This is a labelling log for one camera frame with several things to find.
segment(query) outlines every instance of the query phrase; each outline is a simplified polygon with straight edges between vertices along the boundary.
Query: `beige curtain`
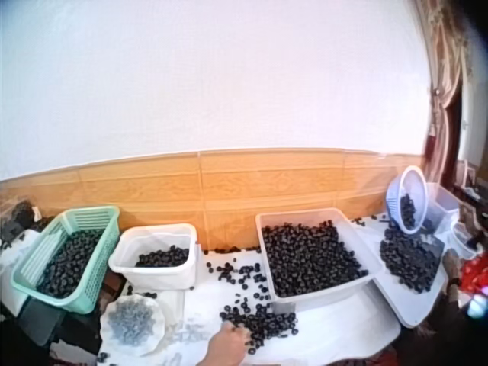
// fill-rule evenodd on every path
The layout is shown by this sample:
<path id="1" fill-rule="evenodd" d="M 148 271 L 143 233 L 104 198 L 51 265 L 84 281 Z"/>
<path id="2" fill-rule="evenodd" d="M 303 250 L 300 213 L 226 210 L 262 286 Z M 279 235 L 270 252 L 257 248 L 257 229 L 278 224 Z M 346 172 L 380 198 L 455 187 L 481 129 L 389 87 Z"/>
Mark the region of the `beige curtain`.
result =
<path id="1" fill-rule="evenodd" d="M 448 114 L 461 80 L 461 64 L 466 56 L 460 15 L 448 0 L 417 0 L 417 11 L 424 31 L 432 76 L 432 119 L 429 136 L 433 139 L 433 153 L 427 156 L 427 181 L 439 182 L 445 167 L 449 146 Z"/>

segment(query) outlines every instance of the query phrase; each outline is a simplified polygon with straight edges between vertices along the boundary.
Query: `human hand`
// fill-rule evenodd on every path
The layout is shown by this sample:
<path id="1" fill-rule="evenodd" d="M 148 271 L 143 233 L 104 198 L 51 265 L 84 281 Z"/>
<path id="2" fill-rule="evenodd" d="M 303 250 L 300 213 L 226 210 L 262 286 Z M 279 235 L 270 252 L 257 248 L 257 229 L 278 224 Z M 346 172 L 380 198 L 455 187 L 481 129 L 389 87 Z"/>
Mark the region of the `human hand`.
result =
<path id="1" fill-rule="evenodd" d="M 448 249 L 442 257 L 442 264 L 450 280 L 461 276 L 461 261 L 454 249 Z"/>
<path id="2" fill-rule="evenodd" d="M 232 323 L 225 322 L 208 342 L 207 354 L 198 366 L 239 365 L 246 356 L 249 335 L 247 328 L 236 328 Z"/>

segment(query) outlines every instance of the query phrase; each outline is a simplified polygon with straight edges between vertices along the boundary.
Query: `white wall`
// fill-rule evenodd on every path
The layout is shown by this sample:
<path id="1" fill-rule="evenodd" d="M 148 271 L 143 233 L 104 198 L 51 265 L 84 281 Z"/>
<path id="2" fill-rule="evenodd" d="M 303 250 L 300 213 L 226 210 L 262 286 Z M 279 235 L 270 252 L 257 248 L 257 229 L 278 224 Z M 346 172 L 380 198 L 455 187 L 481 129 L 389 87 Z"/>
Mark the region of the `white wall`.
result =
<path id="1" fill-rule="evenodd" d="M 481 165 L 488 125 L 488 53 L 480 35 L 467 28 L 469 60 L 472 74 L 463 68 L 461 137 L 457 158 Z"/>
<path id="2" fill-rule="evenodd" d="M 422 153 L 409 0 L 6 0 L 0 179 L 131 156 Z"/>

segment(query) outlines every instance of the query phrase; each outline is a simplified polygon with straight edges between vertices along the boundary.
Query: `wooden wall panel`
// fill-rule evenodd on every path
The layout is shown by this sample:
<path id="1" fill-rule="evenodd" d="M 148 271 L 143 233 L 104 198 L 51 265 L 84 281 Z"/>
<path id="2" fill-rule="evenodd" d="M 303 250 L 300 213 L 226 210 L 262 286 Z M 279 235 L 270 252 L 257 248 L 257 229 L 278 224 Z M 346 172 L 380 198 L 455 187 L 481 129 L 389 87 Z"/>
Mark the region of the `wooden wall panel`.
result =
<path id="1" fill-rule="evenodd" d="M 336 149 L 196 152 L 73 167 L 0 182 L 0 203 L 27 196 L 43 214 L 115 204 L 122 230 L 191 223 L 204 248 L 257 244 L 255 215 L 337 207 L 384 210 L 387 186 L 420 156 Z"/>

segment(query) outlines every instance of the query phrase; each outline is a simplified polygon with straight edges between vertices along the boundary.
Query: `green plastic basket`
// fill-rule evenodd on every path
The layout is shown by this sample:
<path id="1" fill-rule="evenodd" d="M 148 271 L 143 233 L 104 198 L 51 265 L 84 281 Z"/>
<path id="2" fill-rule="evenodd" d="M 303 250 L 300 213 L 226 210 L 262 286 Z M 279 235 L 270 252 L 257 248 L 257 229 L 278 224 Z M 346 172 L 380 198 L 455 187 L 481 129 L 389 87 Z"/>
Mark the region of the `green plastic basket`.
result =
<path id="1" fill-rule="evenodd" d="M 17 263 L 12 272 L 12 286 L 54 307 L 61 307 L 73 313 L 90 313 L 97 303 L 107 270 L 108 257 L 119 239 L 118 217 L 119 209 L 115 206 L 64 211 L 51 221 L 34 241 L 25 257 Z M 104 229 L 104 232 L 75 291 L 64 299 L 37 292 L 36 286 L 42 279 L 47 263 L 64 245 L 68 235 L 79 230 L 91 229 Z"/>

